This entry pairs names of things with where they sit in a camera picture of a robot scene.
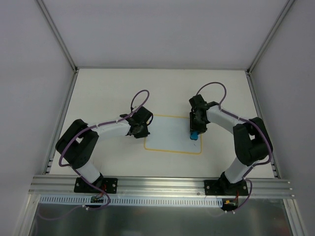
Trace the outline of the blue bone-shaped eraser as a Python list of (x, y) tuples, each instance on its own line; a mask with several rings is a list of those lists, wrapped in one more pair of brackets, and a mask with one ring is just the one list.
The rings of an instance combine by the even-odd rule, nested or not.
[(190, 133), (190, 139), (191, 140), (198, 140), (198, 137), (199, 137), (199, 134), (198, 134), (198, 132), (196, 132), (196, 131), (194, 131), (194, 132), (191, 132)]

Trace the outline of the yellow-framed whiteboard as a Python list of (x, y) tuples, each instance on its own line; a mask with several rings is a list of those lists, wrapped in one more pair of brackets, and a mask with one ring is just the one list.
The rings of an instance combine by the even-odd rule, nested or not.
[(202, 153), (202, 138), (190, 139), (189, 118), (154, 115), (144, 149), (181, 154)]

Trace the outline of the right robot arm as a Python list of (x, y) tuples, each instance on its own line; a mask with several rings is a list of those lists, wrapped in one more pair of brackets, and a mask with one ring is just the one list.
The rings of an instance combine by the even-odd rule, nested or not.
[(246, 176), (257, 165), (263, 165), (265, 158), (271, 158), (273, 146), (261, 118), (245, 119), (224, 110), (215, 101), (206, 102), (200, 94), (189, 103), (190, 139), (198, 138), (207, 131), (207, 125), (214, 123), (233, 135), (236, 157), (219, 179), (205, 180), (207, 196), (248, 196)]

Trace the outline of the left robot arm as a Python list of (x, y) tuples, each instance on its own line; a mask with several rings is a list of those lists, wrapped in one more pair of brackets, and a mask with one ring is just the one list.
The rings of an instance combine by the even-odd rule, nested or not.
[(153, 113), (145, 107), (135, 113), (122, 114), (115, 121), (89, 125), (81, 119), (75, 120), (55, 145), (56, 151), (67, 164), (78, 173), (74, 185), (75, 193), (115, 194), (118, 179), (106, 178), (94, 166), (90, 158), (101, 142), (117, 137), (133, 136), (136, 139), (150, 135), (148, 126)]

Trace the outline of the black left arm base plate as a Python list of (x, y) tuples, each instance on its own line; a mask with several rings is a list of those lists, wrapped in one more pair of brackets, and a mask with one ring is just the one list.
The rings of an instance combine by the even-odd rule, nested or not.
[[(116, 194), (118, 179), (117, 178), (106, 178), (100, 176), (95, 182), (92, 183), (99, 189), (102, 189), (107, 194)], [(76, 179), (74, 190), (75, 193), (100, 193), (99, 190), (89, 186), (81, 177)]]

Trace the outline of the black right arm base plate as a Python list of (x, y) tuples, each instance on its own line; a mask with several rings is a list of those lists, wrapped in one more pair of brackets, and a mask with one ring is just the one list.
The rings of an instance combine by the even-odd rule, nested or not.
[(247, 183), (242, 180), (238, 183), (222, 182), (220, 180), (205, 180), (204, 190), (206, 196), (247, 196), (249, 194)]

